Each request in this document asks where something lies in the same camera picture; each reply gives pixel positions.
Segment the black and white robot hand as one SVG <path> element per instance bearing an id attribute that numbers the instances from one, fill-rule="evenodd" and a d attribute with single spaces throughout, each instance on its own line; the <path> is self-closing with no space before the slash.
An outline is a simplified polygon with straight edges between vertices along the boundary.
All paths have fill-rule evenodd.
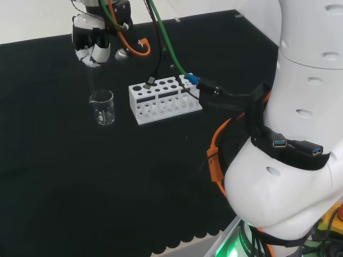
<path id="1" fill-rule="evenodd" d="M 82 13 L 74 16 L 72 22 L 72 43 L 78 60 L 91 68 L 101 67 L 110 56 L 105 21 Z"/>

